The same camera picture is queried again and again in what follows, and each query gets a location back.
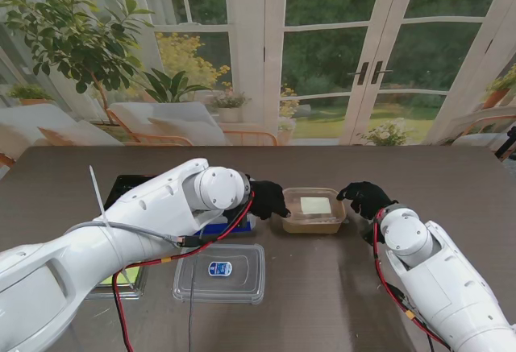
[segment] tabletop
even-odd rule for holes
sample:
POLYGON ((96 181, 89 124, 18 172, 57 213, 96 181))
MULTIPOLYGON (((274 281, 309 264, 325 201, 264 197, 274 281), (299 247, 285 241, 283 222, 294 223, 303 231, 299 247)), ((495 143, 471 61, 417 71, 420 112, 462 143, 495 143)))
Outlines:
MULTIPOLYGON (((52 240, 98 216, 90 164, 105 200, 118 175, 159 174, 196 157, 284 188, 379 184, 450 234, 516 322, 516 184, 475 147, 33 147, 0 180, 0 251, 52 240)), ((428 351, 378 288, 371 248, 350 216, 334 235, 287 234, 258 221, 252 236, 228 239, 264 247, 264 300, 195 303, 192 351, 428 351)), ((175 263, 150 267, 143 297, 123 302, 135 352, 187 351, 189 305, 172 296, 174 271, 175 263)), ((85 301, 50 348, 106 350, 125 350, 112 300, 85 301)))

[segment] yellow flowers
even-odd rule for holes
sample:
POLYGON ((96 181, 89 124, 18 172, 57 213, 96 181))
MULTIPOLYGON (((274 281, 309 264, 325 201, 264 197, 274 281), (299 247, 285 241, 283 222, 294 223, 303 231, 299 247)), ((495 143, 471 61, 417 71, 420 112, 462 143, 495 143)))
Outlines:
MULTIPOLYGON (((280 97, 296 97, 297 94, 287 84, 281 86, 280 97)), ((291 118, 299 107, 299 100, 280 101, 280 117, 291 118)))
POLYGON ((211 87, 220 76, 231 70, 226 65, 217 69, 211 62, 197 55, 198 49, 205 46, 198 35, 176 32, 160 33, 156 34, 156 39, 166 73, 173 76, 181 70, 185 70, 185 75, 189 78, 189 85, 211 87))

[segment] white cushion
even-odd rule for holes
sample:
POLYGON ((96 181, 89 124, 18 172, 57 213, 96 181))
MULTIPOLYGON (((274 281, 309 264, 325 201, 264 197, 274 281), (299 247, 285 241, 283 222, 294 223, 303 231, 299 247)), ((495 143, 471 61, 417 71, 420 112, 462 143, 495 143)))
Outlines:
POLYGON ((40 130, 45 138, 56 146, 123 146, 104 130, 84 120, 66 128, 40 128, 40 130))
POLYGON ((201 102, 180 102, 160 104, 148 102, 117 102, 110 110, 133 133, 163 135, 163 131, 153 125, 149 118, 173 118, 183 121, 205 122, 219 128, 206 107, 201 102))
POLYGON ((507 141, 509 137, 506 133, 476 133, 474 135, 460 136, 455 140, 453 146, 487 147, 491 151, 496 151, 507 141))
POLYGON ((193 145, 230 145, 219 127, 206 122, 171 118, 149 118, 148 121, 160 128, 162 135, 184 137, 193 145))
POLYGON ((38 126, 53 128, 73 124, 73 118, 52 104, 0 109, 0 152, 18 159, 36 142, 36 145, 46 144, 38 126))

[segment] grass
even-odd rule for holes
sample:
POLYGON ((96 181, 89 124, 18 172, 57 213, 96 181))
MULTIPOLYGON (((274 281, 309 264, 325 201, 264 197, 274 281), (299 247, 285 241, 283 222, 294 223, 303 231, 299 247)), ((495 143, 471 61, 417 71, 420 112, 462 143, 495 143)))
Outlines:
MULTIPOLYGON (((312 106, 312 114, 296 119, 295 139, 336 139, 343 132, 345 106, 312 106)), ((372 112, 368 129, 371 130, 394 118, 404 118, 410 132, 410 141, 420 143, 424 140, 439 108, 402 106, 398 104, 377 104, 372 112)))

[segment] robotic arm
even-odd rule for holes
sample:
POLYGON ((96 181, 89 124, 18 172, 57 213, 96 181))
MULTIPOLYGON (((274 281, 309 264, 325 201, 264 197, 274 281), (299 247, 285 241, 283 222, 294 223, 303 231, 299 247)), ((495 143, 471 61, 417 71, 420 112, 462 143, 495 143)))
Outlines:
MULTIPOLYGON (((245 203, 252 184, 232 169, 190 160, 132 189, 107 211, 109 222, 188 236, 245 203)), ((281 187, 263 188, 252 213, 286 216, 281 187)), ((177 252, 170 242, 102 226, 81 227, 51 242, 0 253, 0 351, 47 349, 66 329, 81 302, 100 281, 131 263, 177 252)))
MULTIPOLYGON (((344 198, 363 217, 376 216, 387 257, 417 314, 451 350, 516 350, 516 334, 493 291, 441 226, 423 224, 413 210, 368 182, 351 183, 339 195, 344 198)), ((363 236, 372 241, 371 230, 363 236)))

